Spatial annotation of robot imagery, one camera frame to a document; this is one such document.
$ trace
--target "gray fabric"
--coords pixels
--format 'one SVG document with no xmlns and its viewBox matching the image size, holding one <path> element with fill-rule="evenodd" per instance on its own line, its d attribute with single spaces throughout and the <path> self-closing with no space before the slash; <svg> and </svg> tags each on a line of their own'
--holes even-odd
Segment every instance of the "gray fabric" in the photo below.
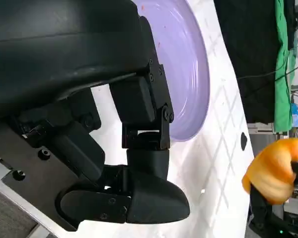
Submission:
<svg viewBox="0 0 298 238">
<path fill-rule="evenodd" d="M 36 224 L 26 213 L 0 194 L 0 238 L 26 238 Z"/>
</svg>

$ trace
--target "orange plastic fruit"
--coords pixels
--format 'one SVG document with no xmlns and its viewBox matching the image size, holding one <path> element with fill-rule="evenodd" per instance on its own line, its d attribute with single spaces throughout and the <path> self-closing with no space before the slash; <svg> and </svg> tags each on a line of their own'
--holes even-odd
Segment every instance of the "orange plastic fruit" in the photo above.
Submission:
<svg viewBox="0 0 298 238">
<path fill-rule="evenodd" d="M 243 188 L 250 193 L 250 185 L 271 204 L 283 204 L 294 190 L 295 173 L 291 161 L 298 162 L 298 138 L 282 139 L 260 152 L 242 179 Z"/>
</svg>

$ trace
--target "robotic hand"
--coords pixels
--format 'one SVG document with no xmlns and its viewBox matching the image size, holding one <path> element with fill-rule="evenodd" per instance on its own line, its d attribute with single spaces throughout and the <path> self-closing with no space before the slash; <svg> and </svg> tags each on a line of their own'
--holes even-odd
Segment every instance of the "robotic hand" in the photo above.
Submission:
<svg viewBox="0 0 298 238">
<path fill-rule="evenodd" d="M 262 238 L 298 237 L 298 138 L 260 152 L 243 178 L 250 193 L 249 226 Z"/>
<path fill-rule="evenodd" d="M 90 87 L 109 84 L 128 165 L 104 164 Z M 166 180 L 173 108 L 151 28 L 130 0 L 0 0 L 2 181 L 68 231 L 83 220 L 190 214 Z"/>
</svg>

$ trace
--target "screw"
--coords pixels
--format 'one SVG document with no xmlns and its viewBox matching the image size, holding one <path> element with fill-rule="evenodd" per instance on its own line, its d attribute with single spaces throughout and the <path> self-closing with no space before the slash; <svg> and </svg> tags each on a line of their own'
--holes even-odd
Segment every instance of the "screw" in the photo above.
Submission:
<svg viewBox="0 0 298 238">
<path fill-rule="evenodd" d="M 153 82 L 154 81 L 154 77 L 153 77 L 153 74 L 151 73 L 150 74 L 150 82 Z"/>
<path fill-rule="evenodd" d="M 100 215 L 99 218 L 100 218 L 101 220 L 107 220 L 108 215 L 107 215 L 106 213 L 103 213 L 103 214 Z"/>
<path fill-rule="evenodd" d="M 93 117 L 91 115 L 86 115 L 82 117 L 80 120 L 80 123 L 85 127 L 85 128 L 90 128 L 94 125 Z"/>
<path fill-rule="evenodd" d="M 112 198 L 109 199 L 108 203 L 113 205 L 113 204 L 116 203 L 116 199 L 112 197 Z"/>
<path fill-rule="evenodd" d="M 170 114 L 170 123 L 172 123 L 172 122 L 173 122 L 173 120 L 174 120 L 174 114 L 173 114 L 173 113 L 171 113 L 171 114 Z"/>
<path fill-rule="evenodd" d="M 23 171 L 20 171 L 20 170 L 15 170 L 15 171 L 12 172 L 12 177 L 16 181 L 23 181 L 25 179 L 25 173 Z"/>
<path fill-rule="evenodd" d="M 48 160 L 51 157 L 51 154 L 48 150 L 42 149 L 38 152 L 38 157 L 41 160 Z"/>
<path fill-rule="evenodd" d="M 169 112 L 168 112 L 168 110 L 165 110 L 164 111 L 164 119 L 166 119 L 166 120 L 169 120 Z"/>
</svg>

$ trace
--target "white tablecloth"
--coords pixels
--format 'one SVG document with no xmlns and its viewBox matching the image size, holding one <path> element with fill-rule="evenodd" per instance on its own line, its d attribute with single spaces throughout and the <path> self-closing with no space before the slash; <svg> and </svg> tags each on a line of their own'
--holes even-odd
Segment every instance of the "white tablecloth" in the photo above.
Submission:
<svg viewBox="0 0 298 238">
<path fill-rule="evenodd" d="M 60 238 L 243 238 L 249 205 L 241 179 L 253 160 L 236 77 L 228 57 L 212 0 L 189 0 L 208 53 L 211 99 L 200 133 L 185 143 L 172 143 L 168 180 L 186 193 L 191 215 L 164 225 L 130 225 L 85 221 L 75 233 L 57 226 L 0 181 L 0 191 Z M 107 164 L 125 164 L 121 123 L 108 86 L 93 89 L 102 128 L 92 136 L 106 152 Z M 241 133 L 248 138 L 245 151 Z M 0 179 L 7 170 L 0 165 Z"/>
</svg>

